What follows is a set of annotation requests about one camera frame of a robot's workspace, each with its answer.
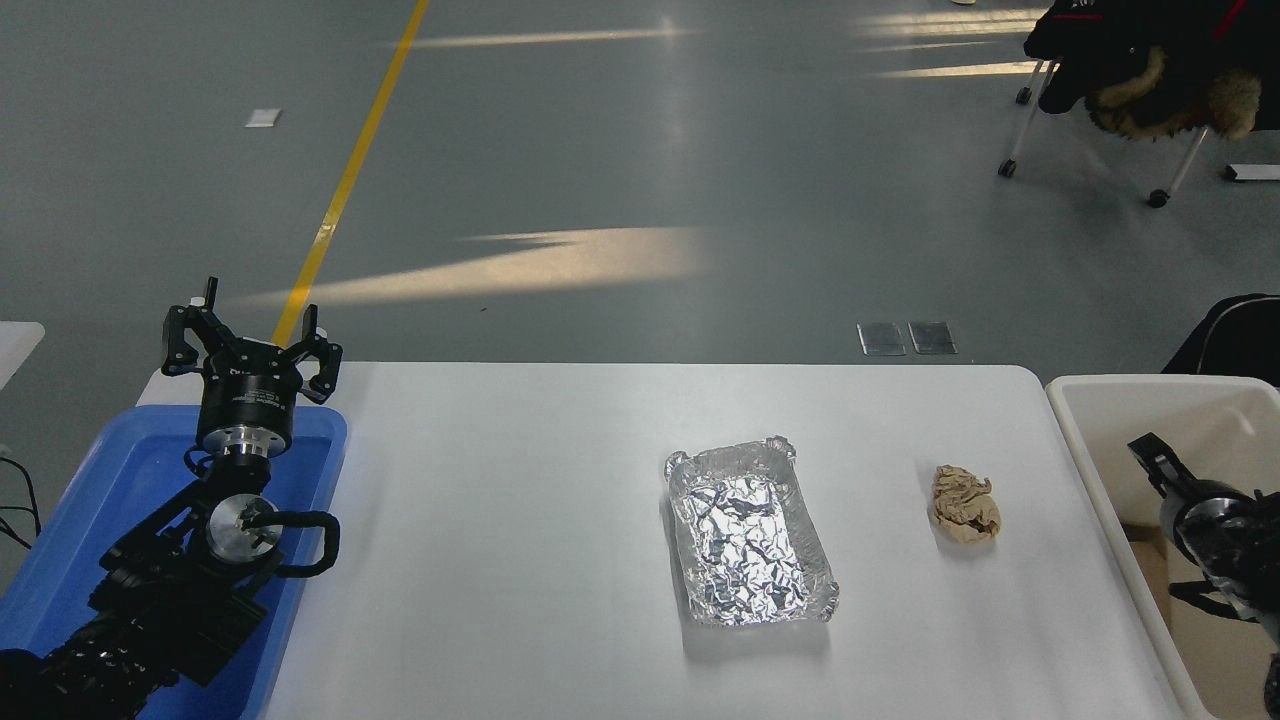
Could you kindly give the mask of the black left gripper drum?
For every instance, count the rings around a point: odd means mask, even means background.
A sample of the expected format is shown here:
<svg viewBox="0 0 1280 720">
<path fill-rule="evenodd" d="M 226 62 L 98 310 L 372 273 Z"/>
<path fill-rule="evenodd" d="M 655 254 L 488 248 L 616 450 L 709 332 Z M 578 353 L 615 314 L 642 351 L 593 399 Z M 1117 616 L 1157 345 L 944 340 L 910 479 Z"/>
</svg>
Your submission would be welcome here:
<svg viewBox="0 0 1280 720">
<path fill-rule="evenodd" d="M 256 427 L 275 434 L 293 430 L 301 374 L 283 348 L 251 345 L 224 348 L 204 360 L 204 393 L 197 432 Z"/>
</svg>

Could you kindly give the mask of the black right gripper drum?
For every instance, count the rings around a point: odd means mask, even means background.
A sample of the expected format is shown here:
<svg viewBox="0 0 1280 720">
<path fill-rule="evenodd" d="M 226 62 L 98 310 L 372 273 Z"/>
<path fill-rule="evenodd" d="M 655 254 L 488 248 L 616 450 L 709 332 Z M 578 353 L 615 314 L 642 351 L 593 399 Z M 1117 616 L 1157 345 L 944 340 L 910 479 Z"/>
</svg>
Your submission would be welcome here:
<svg viewBox="0 0 1280 720">
<path fill-rule="evenodd" d="M 1274 496 L 1216 480 L 1170 480 L 1161 523 L 1178 551 L 1236 603 L 1274 601 Z"/>
</svg>

